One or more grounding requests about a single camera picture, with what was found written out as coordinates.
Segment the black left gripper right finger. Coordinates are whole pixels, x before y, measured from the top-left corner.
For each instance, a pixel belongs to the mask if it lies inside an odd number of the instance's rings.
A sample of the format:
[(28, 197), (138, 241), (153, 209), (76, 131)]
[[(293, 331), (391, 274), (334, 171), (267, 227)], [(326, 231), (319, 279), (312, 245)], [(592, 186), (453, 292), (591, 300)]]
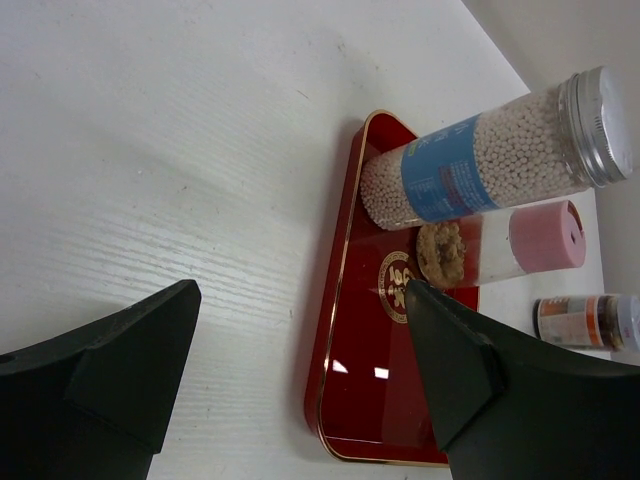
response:
[(456, 479), (635, 479), (639, 370), (545, 343), (412, 280), (408, 326)]

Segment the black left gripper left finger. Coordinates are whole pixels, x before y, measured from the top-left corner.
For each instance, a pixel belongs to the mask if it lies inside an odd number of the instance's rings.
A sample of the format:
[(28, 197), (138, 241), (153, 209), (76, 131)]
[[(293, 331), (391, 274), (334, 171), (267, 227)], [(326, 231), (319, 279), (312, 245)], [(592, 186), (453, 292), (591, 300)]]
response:
[(1, 357), (4, 479), (144, 479), (201, 304), (193, 280)]

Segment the orange label white lid jar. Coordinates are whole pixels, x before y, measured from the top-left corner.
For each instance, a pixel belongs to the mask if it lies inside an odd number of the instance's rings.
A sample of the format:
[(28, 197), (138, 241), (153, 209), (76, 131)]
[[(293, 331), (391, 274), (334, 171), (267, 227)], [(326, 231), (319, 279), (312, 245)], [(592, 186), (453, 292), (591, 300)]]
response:
[(538, 299), (536, 337), (573, 349), (639, 352), (639, 297), (602, 294)]

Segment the pink lid spice jar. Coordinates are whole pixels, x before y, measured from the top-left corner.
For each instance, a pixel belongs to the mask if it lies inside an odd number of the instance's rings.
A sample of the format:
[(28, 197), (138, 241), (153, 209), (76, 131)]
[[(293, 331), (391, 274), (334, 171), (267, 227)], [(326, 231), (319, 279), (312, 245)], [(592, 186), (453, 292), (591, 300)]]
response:
[(578, 268), (586, 237), (575, 205), (562, 200), (426, 224), (418, 230), (416, 257), (436, 288), (478, 287)]

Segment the tall bead jar blue label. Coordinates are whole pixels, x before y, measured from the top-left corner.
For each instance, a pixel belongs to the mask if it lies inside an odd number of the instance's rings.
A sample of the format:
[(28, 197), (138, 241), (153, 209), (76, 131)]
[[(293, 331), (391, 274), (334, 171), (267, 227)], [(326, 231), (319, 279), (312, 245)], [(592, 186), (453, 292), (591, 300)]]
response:
[(394, 231), (604, 188), (633, 169), (621, 89), (600, 66), (379, 154), (360, 195)]

